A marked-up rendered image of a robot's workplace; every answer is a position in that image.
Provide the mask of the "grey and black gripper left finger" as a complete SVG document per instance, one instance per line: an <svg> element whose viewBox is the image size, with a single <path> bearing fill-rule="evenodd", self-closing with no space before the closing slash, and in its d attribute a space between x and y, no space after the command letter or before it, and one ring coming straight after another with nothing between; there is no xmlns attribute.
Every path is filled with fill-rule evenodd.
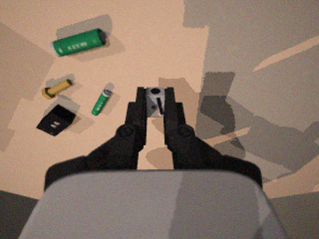
<svg viewBox="0 0 319 239"><path fill-rule="evenodd" d="M45 174L44 192L56 180L71 173L89 170L137 169L139 152L147 144L147 89L138 87L135 102L128 103L125 124L115 136L91 151L53 164Z"/></svg>

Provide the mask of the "brass hex bolt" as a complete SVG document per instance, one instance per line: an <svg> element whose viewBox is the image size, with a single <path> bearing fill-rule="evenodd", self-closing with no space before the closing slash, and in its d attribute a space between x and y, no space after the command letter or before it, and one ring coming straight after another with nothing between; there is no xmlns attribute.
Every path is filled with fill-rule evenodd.
<svg viewBox="0 0 319 239"><path fill-rule="evenodd" d="M42 89L42 96L45 97L47 100L52 99L56 96L56 93L64 90L65 88L71 85L72 83L67 79L52 88L49 87L49 88Z"/></svg>

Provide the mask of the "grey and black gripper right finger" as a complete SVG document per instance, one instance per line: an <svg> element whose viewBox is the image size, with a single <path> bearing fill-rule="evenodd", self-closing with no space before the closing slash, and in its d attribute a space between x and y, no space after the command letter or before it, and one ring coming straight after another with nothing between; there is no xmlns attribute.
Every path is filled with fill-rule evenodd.
<svg viewBox="0 0 319 239"><path fill-rule="evenodd" d="M218 150L195 135L186 124L182 103L176 103L173 87L164 89L164 145L172 152L173 169L221 169L247 175L262 186L260 168L250 161Z"/></svg>

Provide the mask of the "grey pencil sharpener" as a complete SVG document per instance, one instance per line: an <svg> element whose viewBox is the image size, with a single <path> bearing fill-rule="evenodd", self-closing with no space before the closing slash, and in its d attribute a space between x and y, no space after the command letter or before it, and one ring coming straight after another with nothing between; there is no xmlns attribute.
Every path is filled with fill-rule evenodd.
<svg viewBox="0 0 319 239"><path fill-rule="evenodd" d="M147 116L148 118L163 118L164 88L147 87Z"/></svg>

